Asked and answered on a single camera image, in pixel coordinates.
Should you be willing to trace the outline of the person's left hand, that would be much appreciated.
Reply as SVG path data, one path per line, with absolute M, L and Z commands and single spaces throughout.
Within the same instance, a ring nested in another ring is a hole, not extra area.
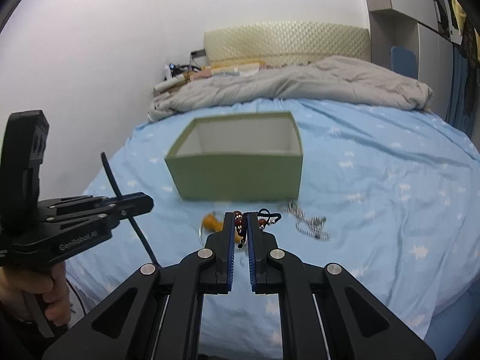
M 24 293 L 41 296 L 47 303 L 45 316 L 56 326 L 63 326 L 70 321 L 71 309 L 65 262 L 55 264 L 49 274 L 2 267 L 1 303 L 16 318 L 31 320 L 32 315 L 25 303 Z

